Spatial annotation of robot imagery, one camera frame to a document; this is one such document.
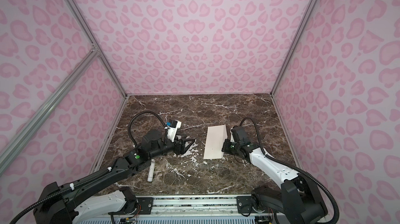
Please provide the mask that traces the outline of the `cream white envelope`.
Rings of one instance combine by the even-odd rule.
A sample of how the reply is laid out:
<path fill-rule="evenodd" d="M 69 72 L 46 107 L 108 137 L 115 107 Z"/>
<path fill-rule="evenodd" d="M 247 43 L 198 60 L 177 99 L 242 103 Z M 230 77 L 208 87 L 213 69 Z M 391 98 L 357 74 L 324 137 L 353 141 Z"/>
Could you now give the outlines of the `cream white envelope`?
<path fill-rule="evenodd" d="M 222 159 L 223 144 L 227 139 L 226 125 L 210 126 L 207 129 L 207 137 L 204 150 L 204 159 Z"/>

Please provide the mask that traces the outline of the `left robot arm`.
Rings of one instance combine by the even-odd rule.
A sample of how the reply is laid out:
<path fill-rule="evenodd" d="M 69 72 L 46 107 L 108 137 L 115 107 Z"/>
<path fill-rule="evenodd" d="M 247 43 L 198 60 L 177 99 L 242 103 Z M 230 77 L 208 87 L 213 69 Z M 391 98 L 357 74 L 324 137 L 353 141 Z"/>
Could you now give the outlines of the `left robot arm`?
<path fill-rule="evenodd" d="M 78 224 L 112 212 L 130 214 L 138 206 L 132 190 L 123 188 L 103 196 L 97 193 L 147 169 L 157 157 L 170 152 L 185 154 L 194 143 L 195 139 L 168 139 L 160 131 L 150 130 L 136 148 L 108 167 L 64 185 L 54 182 L 46 186 L 33 210 L 35 221 L 38 224 Z"/>

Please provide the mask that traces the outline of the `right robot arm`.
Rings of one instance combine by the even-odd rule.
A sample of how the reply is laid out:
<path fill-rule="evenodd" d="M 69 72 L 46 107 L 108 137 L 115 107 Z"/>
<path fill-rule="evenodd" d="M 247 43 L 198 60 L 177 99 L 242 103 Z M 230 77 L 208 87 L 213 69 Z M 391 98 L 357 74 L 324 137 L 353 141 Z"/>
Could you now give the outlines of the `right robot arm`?
<path fill-rule="evenodd" d="M 328 214 L 315 180 L 299 172 L 299 168 L 283 165 L 270 157 L 265 149 L 250 140 L 242 126 L 234 126 L 231 134 L 231 140 L 225 140 L 222 151 L 245 159 L 279 186 L 279 190 L 267 186 L 254 189 L 252 208 L 281 212 L 291 224 L 315 224 Z"/>

